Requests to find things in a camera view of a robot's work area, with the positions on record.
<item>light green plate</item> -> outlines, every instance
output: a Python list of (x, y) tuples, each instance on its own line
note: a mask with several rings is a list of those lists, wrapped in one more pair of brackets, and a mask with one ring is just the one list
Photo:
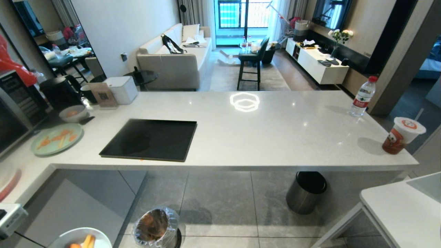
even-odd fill
[[(62, 135), (64, 130), (69, 131), (67, 135)], [(73, 146), (82, 136), (83, 129), (78, 123), (68, 123), (53, 127), (42, 132), (30, 146), (35, 155), (46, 156), (61, 152)]]

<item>mirror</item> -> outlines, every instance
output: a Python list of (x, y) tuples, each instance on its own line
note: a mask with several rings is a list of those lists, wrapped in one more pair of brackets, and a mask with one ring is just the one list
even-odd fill
[(342, 29), (351, 0), (317, 0), (312, 22), (330, 29)]
[[(90, 82), (104, 74), (69, 0), (10, 1), (56, 76)], [(53, 44), (61, 53), (55, 53)]]

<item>white flowers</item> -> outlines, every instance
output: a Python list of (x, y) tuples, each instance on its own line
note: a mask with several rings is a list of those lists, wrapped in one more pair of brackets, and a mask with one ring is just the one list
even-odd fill
[(345, 42), (347, 42), (349, 40), (349, 38), (354, 36), (354, 32), (352, 32), (351, 30), (347, 30), (347, 29), (340, 32), (340, 29), (336, 29), (334, 31), (330, 30), (328, 32), (328, 36), (331, 36), (332, 38), (334, 38), (336, 45), (340, 41), (342, 41), (342, 43), (344, 44)]
[(347, 29), (345, 29), (345, 30), (343, 30), (343, 32), (342, 33), (344, 33), (344, 34), (348, 34), (348, 36), (349, 37), (352, 37), (352, 36), (354, 36), (354, 32), (353, 31), (351, 31), (351, 30), (347, 30)]

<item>plastic straw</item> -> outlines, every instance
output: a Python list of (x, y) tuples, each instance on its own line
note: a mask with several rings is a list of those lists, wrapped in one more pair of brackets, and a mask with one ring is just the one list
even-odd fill
[(421, 116), (423, 111), (424, 111), (424, 108), (421, 108), (420, 111), (418, 112), (418, 114), (416, 115), (415, 120), (419, 119), (419, 117)]

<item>kitchen counter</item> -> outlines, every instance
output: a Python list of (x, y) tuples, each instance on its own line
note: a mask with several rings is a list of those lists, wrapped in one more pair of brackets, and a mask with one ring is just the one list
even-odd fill
[[(406, 150), (384, 152), (388, 132), (367, 114), (348, 115), (351, 102), (343, 91), (140, 92), (130, 105), (91, 111), (96, 118), (84, 136), (60, 154), (36, 157), (32, 137), (3, 158), (0, 166), (22, 170), (3, 202), (24, 205), (56, 169), (398, 171), (418, 164)], [(197, 121), (186, 161), (100, 157), (130, 118)]]

